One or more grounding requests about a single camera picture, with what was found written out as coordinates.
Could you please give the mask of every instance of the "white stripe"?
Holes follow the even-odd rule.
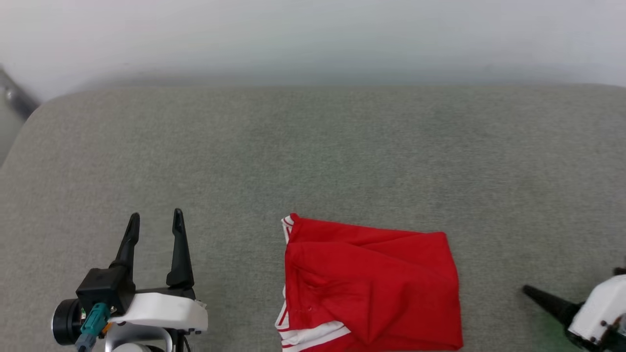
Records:
[[[289,327],[289,320],[287,319],[287,317],[283,319],[282,324],[280,323],[280,320],[282,319],[283,314],[285,314],[286,309],[287,309],[287,301],[283,302],[282,309],[280,310],[280,314],[278,315],[278,319],[276,319],[276,323],[274,324],[274,326],[277,329],[286,329]]]
[[[300,344],[308,341],[315,341],[344,328],[344,324],[340,321],[329,321],[320,324],[312,329],[292,330],[296,334],[293,337],[283,339],[282,344]]]
[[[288,215],[282,219],[280,223],[282,224],[282,230],[285,233],[285,242],[289,243],[289,232],[294,228],[291,224],[295,224],[295,222],[291,219],[291,215]]]
[[[343,328],[341,328],[339,330],[335,330],[332,333],[324,335],[324,336],[322,336],[322,337],[320,337],[318,339],[307,341],[307,342],[304,342],[304,343],[299,343],[299,344],[293,345],[291,347],[286,347],[286,348],[283,347],[282,351],[283,352],[299,352],[299,351],[302,351],[304,349],[311,348],[313,346],[317,346],[318,344],[330,342],[330,341],[332,341],[334,339],[340,338],[341,336],[345,336],[345,335],[347,335],[349,333],[350,333],[350,330],[348,330],[348,328],[344,326]]]

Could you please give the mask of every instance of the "metal bracket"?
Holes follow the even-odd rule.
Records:
[[[39,107],[39,104],[28,96],[4,70],[0,70],[0,85],[5,87],[4,99],[6,103],[24,120]]]

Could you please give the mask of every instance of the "gray fabric surface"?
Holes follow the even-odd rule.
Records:
[[[0,171],[1,340],[50,317],[141,214],[138,288],[162,286],[185,213],[199,351],[277,351],[281,217],[448,234],[463,351],[575,351],[523,284],[579,301],[626,254],[626,89],[141,88],[55,99]]]

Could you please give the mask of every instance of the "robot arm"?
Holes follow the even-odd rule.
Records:
[[[524,286],[523,292],[564,327],[565,336],[591,352],[626,352],[626,269],[596,286],[580,304]]]
[[[52,320],[57,343],[74,344],[79,352],[93,348],[96,337],[105,338],[107,352],[162,351],[138,341],[162,339],[165,352],[181,352],[186,336],[208,328],[205,305],[195,299],[193,271],[185,221],[174,211],[174,250],[167,287],[136,290],[133,257],[139,240],[139,214],[130,217],[116,259],[107,269],[91,269],[76,290],[77,299],[66,299]]]

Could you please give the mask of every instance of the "couch cushion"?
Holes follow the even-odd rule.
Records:
[[[164,286],[185,213],[201,351],[277,351],[290,212],[445,231],[464,351],[572,350],[524,284],[573,301],[626,254],[626,89],[134,88],[44,104],[0,170],[0,343],[49,331],[141,214],[138,288]]]

